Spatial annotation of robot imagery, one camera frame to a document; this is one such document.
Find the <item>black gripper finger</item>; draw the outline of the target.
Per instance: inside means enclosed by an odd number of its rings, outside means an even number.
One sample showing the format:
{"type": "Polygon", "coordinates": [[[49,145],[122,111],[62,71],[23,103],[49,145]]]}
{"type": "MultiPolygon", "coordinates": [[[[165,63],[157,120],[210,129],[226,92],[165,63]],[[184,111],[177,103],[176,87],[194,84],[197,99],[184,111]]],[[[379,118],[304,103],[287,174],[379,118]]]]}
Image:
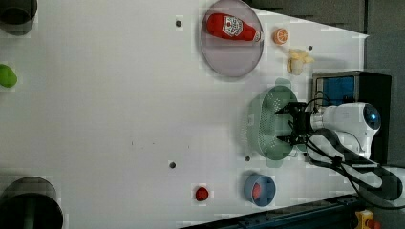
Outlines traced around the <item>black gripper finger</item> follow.
{"type": "Polygon", "coordinates": [[[284,108],[280,109],[279,111],[275,112],[276,115],[284,115],[290,114],[290,107],[289,105],[285,106],[284,108]]]}
{"type": "Polygon", "coordinates": [[[294,139],[291,135],[278,136],[278,139],[288,144],[294,143],[294,139]]]}

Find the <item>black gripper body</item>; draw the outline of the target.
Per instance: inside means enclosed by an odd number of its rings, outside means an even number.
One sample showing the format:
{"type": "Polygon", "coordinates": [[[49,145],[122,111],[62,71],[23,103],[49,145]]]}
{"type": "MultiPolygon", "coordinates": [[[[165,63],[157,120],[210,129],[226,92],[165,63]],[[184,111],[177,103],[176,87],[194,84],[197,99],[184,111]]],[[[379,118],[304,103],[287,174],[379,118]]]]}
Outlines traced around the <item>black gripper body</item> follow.
{"type": "Polygon", "coordinates": [[[288,105],[292,117],[289,142],[291,145],[306,144],[308,134],[313,132],[310,125],[311,112],[307,112],[306,103],[290,102],[288,105]]]}

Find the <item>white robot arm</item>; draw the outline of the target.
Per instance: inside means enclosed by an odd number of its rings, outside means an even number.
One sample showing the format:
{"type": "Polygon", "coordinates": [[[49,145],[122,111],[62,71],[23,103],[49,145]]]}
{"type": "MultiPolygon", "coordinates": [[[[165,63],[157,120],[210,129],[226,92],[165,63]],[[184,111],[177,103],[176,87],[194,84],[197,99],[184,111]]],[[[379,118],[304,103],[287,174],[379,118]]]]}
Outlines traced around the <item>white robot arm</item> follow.
{"type": "Polygon", "coordinates": [[[309,112],[307,104],[289,102],[278,110],[291,120],[289,135],[280,139],[290,145],[304,144],[311,164],[330,168],[384,200],[398,200],[404,182],[395,173],[371,160],[373,138],[381,128],[379,111],[369,103],[345,103],[309,112]]]}

